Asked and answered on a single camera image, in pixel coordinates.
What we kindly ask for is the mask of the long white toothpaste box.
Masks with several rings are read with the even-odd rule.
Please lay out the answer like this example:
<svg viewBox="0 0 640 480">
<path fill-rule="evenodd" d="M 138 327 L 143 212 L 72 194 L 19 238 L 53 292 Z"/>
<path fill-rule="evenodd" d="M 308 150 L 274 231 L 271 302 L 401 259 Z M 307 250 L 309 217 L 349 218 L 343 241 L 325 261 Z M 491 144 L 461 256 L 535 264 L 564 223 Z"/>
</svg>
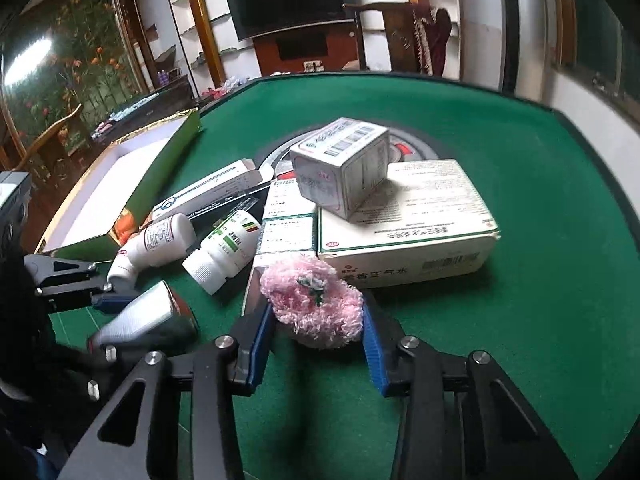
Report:
<svg viewBox="0 0 640 480">
<path fill-rule="evenodd" d="M 194 214 L 210 204 L 254 188 L 262 180 L 251 159 L 239 159 L 161 200 L 152 208 L 148 221 L 154 223 L 174 214 Z"/>
</svg>

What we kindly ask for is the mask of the dark side mahjong table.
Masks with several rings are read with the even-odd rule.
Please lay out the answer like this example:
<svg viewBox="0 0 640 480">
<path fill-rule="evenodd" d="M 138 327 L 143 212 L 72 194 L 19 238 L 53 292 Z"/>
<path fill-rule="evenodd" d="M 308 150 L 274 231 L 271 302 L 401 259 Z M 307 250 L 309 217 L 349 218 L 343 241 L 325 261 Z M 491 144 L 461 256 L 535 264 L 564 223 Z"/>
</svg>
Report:
<svg viewBox="0 0 640 480">
<path fill-rule="evenodd" d="M 181 76 L 167 86 L 138 99 L 134 104 L 111 114 L 93 130 L 91 139 L 96 144 L 110 144 L 127 133 L 191 108 L 193 100 L 189 78 Z"/>
</svg>

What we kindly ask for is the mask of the white bottle green label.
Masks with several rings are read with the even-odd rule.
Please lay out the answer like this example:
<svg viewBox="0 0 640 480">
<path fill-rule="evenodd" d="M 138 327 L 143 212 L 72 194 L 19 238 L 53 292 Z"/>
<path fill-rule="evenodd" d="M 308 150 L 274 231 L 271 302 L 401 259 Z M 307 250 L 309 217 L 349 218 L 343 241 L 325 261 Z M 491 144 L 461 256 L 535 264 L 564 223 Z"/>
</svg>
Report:
<svg viewBox="0 0 640 480">
<path fill-rule="evenodd" d="M 254 258 L 260 223 L 247 211 L 229 214 L 202 240 L 183 263 L 183 269 L 209 295 L 218 292 Z"/>
</svg>

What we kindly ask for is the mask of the pink fluffy hair scrunchie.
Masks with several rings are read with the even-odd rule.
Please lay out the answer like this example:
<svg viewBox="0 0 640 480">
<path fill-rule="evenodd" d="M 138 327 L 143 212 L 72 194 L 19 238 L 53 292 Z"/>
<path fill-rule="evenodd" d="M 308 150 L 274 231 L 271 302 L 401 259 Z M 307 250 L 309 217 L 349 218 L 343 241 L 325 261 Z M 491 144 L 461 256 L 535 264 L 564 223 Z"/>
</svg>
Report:
<svg viewBox="0 0 640 480">
<path fill-rule="evenodd" d="M 337 349 L 361 338 L 363 294 L 316 257 L 297 255 L 267 268 L 260 291 L 277 321 L 301 344 Z"/>
</svg>

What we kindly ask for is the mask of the tall white medicine box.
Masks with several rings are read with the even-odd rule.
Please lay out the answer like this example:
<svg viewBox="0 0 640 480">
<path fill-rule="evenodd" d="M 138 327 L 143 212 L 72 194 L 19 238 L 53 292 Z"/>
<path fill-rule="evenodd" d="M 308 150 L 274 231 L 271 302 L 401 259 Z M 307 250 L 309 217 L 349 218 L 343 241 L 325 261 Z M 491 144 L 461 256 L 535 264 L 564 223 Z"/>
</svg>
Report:
<svg viewBox="0 0 640 480">
<path fill-rule="evenodd" d="M 317 253 L 317 217 L 317 205 L 300 195 L 294 174 L 271 182 L 242 314 L 252 312 L 264 302 L 259 282 L 267 268 L 299 255 Z"/>
</svg>

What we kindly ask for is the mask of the large white medicine box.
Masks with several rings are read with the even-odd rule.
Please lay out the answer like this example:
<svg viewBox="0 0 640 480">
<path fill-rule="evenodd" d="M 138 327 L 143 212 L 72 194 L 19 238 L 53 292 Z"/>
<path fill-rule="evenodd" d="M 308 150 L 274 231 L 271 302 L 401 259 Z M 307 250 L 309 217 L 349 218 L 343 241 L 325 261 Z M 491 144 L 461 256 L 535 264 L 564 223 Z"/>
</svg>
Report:
<svg viewBox="0 0 640 480">
<path fill-rule="evenodd" d="M 318 258 L 360 289 L 473 273 L 500 231 L 454 159 L 394 162 L 347 220 L 318 212 Z"/>
</svg>

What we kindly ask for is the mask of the floral wall painting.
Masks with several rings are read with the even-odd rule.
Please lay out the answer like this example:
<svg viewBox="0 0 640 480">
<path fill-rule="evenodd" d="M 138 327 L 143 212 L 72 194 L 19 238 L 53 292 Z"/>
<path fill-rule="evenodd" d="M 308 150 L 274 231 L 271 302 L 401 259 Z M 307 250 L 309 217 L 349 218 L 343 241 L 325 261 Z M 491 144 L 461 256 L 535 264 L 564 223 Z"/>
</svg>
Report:
<svg viewBox="0 0 640 480">
<path fill-rule="evenodd" d="M 80 107 L 93 131 L 143 93 L 115 0 L 43 0 L 3 41 L 3 95 L 23 148 Z"/>
</svg>

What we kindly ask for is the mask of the white bottle red label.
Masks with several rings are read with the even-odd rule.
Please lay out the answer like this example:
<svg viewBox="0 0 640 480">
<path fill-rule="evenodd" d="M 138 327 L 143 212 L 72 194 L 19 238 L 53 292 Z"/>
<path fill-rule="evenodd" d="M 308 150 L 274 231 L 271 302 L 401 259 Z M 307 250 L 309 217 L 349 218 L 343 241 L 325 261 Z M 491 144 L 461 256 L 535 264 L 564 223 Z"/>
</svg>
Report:
<svg viewBox="0 0 640 480">
<path fill-rule="evenodd" d="M 152 223 L 119 249 L 106 281 L 113 290 L 134 288 L 143 271 L 183 260 L 195 242 L 194 227 L 185 214 Z"/>
</svg>

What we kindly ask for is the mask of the silver white tube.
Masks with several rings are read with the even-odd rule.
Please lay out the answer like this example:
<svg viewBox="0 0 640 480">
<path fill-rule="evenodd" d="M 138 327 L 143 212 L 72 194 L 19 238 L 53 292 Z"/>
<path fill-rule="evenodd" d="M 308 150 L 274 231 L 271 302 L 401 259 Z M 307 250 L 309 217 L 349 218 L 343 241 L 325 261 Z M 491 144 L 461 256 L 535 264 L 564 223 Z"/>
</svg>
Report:
<svg viewBox="0 0 640 480">
<path fill-rule="evenodd" d="M 87 349 L 182 348 L 196 338 L 198 323 L 191 310 L 165 281 L 159 281 L 90 336 Z"/>
</svg>

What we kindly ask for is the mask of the silver standing air conditioner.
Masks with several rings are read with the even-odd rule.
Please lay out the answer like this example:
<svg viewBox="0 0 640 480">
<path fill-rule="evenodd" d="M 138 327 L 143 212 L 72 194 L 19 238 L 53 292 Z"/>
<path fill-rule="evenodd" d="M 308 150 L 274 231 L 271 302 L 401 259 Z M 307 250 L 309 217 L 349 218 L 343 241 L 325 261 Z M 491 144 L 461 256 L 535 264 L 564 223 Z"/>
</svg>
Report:
<svg viewBox="0 0 640 480">
<path fill-rule="evenodd" d="M 541 102 L 548 61 L 546 0 L 502 0 L 502 90 Z"/>
</svg>

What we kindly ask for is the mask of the small grey-white medicine box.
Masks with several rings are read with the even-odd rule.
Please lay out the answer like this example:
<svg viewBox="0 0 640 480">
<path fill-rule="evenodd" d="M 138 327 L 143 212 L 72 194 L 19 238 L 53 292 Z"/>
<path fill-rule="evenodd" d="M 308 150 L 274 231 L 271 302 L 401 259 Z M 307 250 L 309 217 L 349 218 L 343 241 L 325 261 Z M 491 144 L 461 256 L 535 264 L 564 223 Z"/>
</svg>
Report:
<svg viewBox="0 0 640 480">
<path fill-rule="evenodd" d="M 390 132 L 372 122 L 341 117 L 290 148 L 301 196 L 348 219 L 386 179 Z"/>
</svg>

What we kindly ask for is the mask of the open green gift box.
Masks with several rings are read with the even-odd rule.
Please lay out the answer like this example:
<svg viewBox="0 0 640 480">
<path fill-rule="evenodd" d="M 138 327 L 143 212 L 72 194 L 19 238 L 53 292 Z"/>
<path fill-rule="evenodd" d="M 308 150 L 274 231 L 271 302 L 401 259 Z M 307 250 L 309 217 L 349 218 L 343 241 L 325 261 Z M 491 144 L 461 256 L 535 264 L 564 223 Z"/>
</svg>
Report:
<svg viewBox="0 0 640 480">
<path fill-rule="evenodd" d="M 63 200 L 37 255 L 85 261 L 114 257 L 122 225 L 146 219 L 184 150 L 201 128 L 195 108 L 152 122 L 112 142 Z"/>
</svg>

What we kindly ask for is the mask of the window with green frame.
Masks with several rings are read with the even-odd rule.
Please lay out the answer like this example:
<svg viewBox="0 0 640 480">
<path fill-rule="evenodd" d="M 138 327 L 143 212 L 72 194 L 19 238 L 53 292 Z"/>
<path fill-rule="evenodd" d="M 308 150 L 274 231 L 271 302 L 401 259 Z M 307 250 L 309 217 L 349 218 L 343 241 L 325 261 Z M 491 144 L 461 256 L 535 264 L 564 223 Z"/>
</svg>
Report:
<svg viewBox="0 0 640 480">
<path fill-rule="evenodd" d="M 570 71 L 634 122 L 639 120 L 639 0 L 573 0 Z"/>
</svg>

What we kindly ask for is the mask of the black flat packet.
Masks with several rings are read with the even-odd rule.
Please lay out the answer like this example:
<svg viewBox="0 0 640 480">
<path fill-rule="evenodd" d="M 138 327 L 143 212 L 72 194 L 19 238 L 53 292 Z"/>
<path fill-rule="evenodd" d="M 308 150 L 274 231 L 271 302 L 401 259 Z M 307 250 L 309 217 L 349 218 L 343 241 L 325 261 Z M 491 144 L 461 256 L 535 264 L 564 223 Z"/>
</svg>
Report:
<svg viewBox="0 0 640 480">
<path fill-rule="evenodd" d="M 254 188 L 241 191 L 234 195 L 218 200 L 203 208 L 188 214 L 188 219 L 196 232 L 203 232 L 209 226 L 216 226 L 235 211 L 244 210 L 251 214 L 257 214 L 257 218 L 262 218 L 267 195 L 270 189 L 270 181 L 258 184 Z"/>
</svg>

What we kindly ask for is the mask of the brown wooden chair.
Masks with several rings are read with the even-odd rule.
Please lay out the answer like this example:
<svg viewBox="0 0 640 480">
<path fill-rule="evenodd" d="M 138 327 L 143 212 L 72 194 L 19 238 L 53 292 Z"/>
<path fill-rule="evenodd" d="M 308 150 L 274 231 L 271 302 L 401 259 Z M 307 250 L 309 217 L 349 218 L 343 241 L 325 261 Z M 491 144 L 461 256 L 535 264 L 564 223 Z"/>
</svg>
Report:
<svg viewBox="0 0 640 480">
<path fill-rule="evenodd" d="M 29 171 L 41 181 L 78 177 L 93 161 L 98 146 L 81 117 L 78 104 L 34 141 L 13 171 Z"/>
</svg>

